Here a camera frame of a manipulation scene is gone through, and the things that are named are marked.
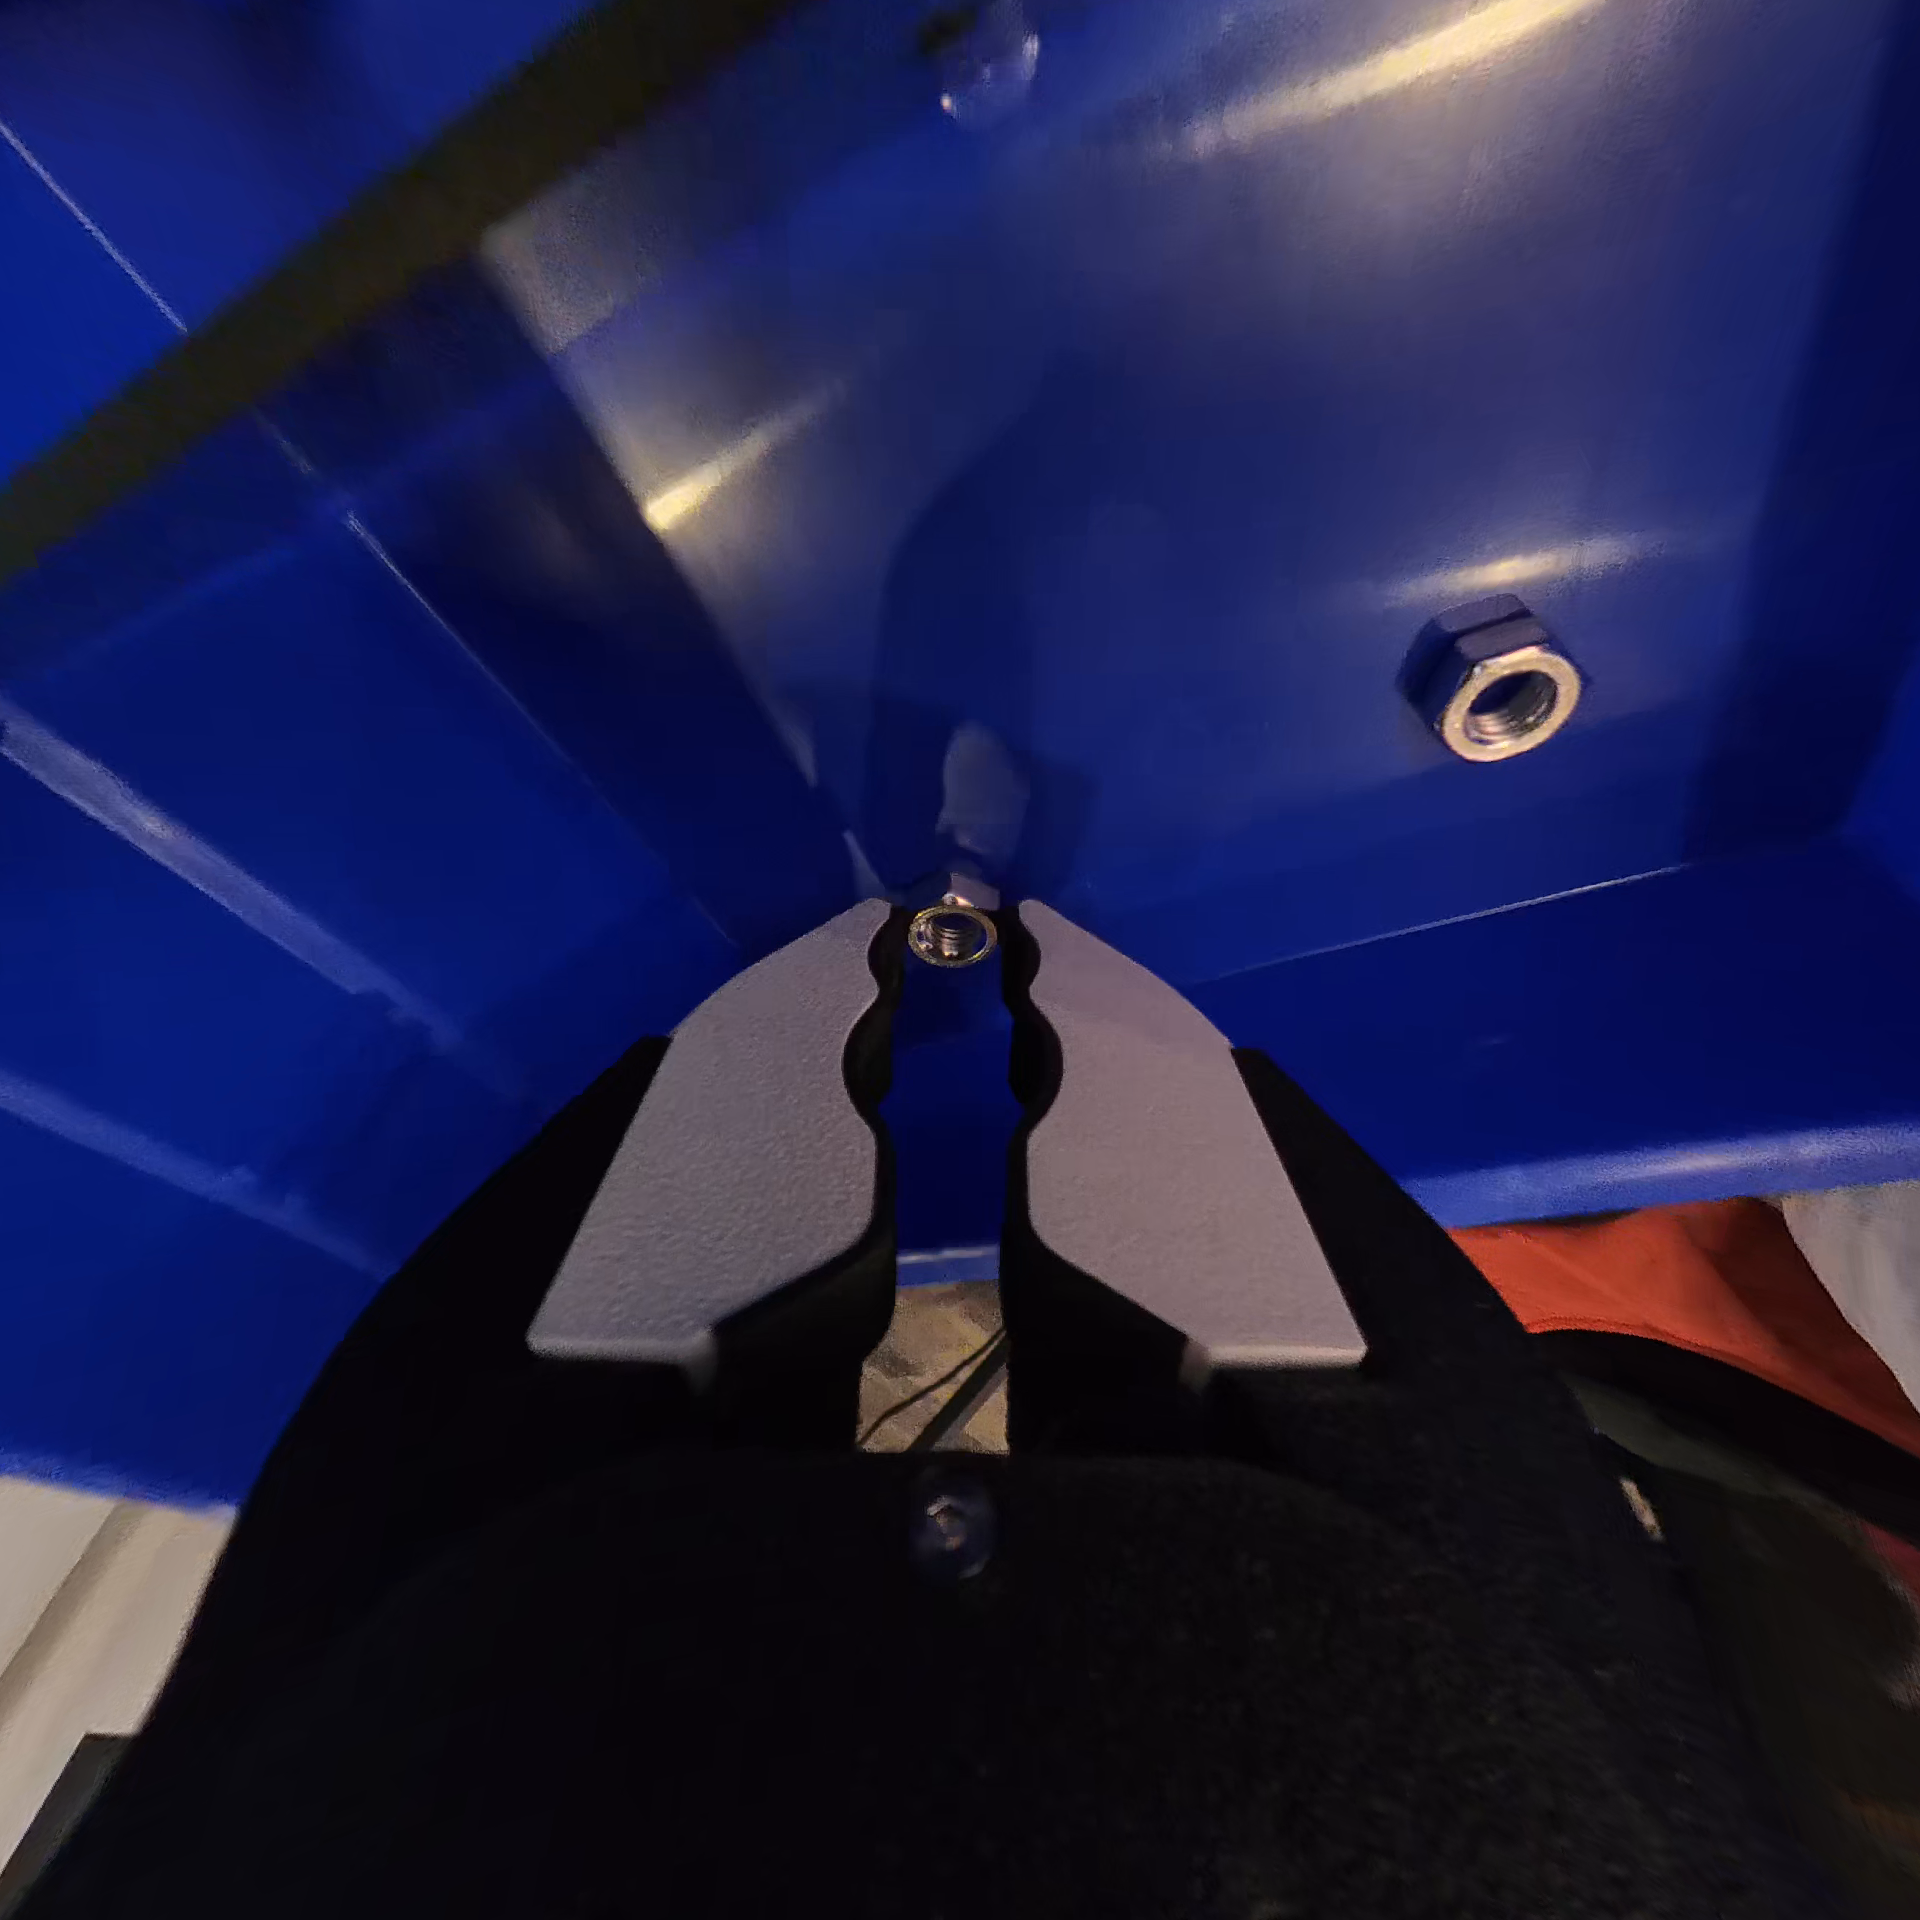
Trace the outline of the orange cloth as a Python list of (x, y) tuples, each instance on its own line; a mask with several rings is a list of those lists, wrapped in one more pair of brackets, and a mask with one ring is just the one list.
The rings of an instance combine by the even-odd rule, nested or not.
[(1770, 1203), (1505, 1222), (1452, 1239), (1537, 1338), (1628, 1339), (1711, 1360), (1917, 1451), (1914, 1402)]

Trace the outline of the silver hex nut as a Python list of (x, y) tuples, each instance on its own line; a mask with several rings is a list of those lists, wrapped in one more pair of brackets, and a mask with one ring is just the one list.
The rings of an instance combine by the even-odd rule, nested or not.
[(951, 875), (907, 912), (905, 949), (929, 968), (979, 967), (1000, 943), (1000, 894), (988, 882)]
[(1433, 612), (1399, 668), (1403, 704), (1455, 758), (1503, 763), (1569, 726), (1588, 675), (1513, 592)]

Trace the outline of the blue plastic bin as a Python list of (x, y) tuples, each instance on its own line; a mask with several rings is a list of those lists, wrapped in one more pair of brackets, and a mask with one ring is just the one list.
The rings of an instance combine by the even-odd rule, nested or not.
[[(4, 1474), (239, 1503), (946, 859), (1448, 1222), (1916, 1176), (1916, 5), (4, 5)], [(1588, 675), (1455, 758), (1513, 592)]]

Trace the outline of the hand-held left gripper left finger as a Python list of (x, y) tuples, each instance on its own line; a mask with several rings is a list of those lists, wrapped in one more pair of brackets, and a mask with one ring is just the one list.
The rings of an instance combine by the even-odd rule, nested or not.
[(896, 1301), (896, 934), (888, 900), (855, 903), (679, 1022), (535, 1309), (535, 1356), (697, 1386), (859, 1373)]

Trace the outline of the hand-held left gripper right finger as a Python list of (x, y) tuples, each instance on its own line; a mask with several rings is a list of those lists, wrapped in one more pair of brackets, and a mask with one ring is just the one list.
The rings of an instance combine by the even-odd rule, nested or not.
[(1021, 900), (1003, 988), (1021, 1106), (1001, 1216), (1016, 1356), (1137, 1375), (1346, 1373), (1367, 1339), (1245, 1085), (1179, 989)]

